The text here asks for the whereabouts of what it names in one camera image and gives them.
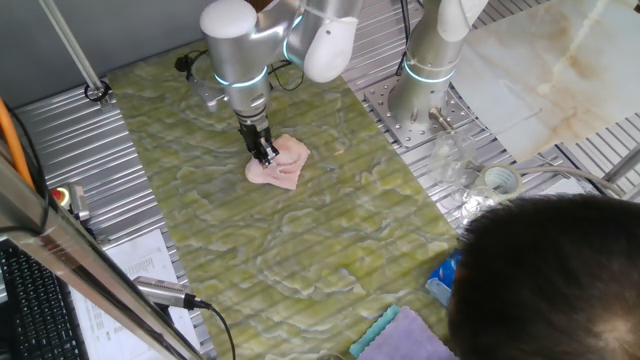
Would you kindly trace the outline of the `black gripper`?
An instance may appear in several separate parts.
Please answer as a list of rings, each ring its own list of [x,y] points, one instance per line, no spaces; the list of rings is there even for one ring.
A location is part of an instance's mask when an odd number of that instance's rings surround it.
[[[279,151],[272,143],[268,119],[239,119],[238,122],[239,132],[253,159],[259,165],[270,166],[279,155]]]

